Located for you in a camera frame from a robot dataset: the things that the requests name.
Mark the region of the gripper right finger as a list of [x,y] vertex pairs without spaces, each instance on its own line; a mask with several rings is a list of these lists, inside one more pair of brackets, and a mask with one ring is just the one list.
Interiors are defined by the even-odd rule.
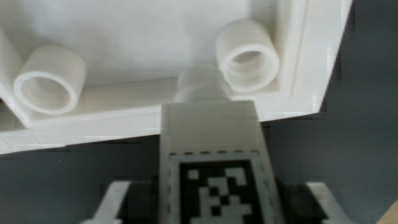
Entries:
[[322,182],[276,181],[285,224],[358,224],[338,205]]

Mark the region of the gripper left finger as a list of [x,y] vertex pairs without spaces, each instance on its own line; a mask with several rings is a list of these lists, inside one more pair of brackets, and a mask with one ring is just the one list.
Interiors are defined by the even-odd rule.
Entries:
[[113,181],[93,215],[81,221],[81,224],[152,224],[154,220],[154,183],[150,181]]

